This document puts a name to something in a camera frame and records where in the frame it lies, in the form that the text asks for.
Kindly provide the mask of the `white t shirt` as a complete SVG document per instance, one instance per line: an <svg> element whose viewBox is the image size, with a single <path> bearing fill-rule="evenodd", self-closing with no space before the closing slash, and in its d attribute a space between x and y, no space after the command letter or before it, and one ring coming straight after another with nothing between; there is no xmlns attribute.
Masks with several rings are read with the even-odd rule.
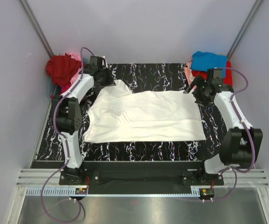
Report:
<svg viewBox="0 0 269 224"><path fill-rule="evenodd" d="M101 89L88 110L85 142L205 140L200 110L182 91L133 93L122 81Z"/></svg>

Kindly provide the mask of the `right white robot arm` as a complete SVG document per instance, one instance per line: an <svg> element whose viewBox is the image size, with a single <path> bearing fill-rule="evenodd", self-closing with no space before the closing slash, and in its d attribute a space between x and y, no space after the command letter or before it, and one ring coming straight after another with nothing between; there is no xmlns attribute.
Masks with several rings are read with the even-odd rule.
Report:
<svg viewBox="0 0 269 224"><path fill-rule="evenodd" d="M253 128L243 115L232 86L224 84L222 79L206 80L197 76L184 93L192 93L198 105L214 104L227 128L218 154L204 161L205 172L220 174L228 169L249 172L255 166L263 133Z"/></svg>

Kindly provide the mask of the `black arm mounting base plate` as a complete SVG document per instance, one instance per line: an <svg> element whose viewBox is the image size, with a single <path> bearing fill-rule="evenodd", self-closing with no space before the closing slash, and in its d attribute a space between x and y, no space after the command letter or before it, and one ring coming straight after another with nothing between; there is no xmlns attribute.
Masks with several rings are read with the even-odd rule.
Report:
<svg viewBox="0 0 269 224"><path fill-rule="evenodd" d="M183 195L193 186L217 187L220 175L205 172L201 161L85 161L64 168L60 185L88 184L89 195Z"/></svg>

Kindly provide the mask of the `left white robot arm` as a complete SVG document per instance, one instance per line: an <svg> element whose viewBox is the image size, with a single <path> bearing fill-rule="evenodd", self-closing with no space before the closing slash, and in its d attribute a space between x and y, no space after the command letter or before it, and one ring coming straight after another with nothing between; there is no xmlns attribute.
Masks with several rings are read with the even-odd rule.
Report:
<svg viewBox="0 0 269 224"><path fill-rule="evenodd" d="M86 174L78 140L83 121L80 102L93 87L113 84L106 62L102 62L101 65L90 63L67 91L53 97L53 125L62 141L64 151L64 165L60 168L62 179L73 183L85 180Z"/></svg>

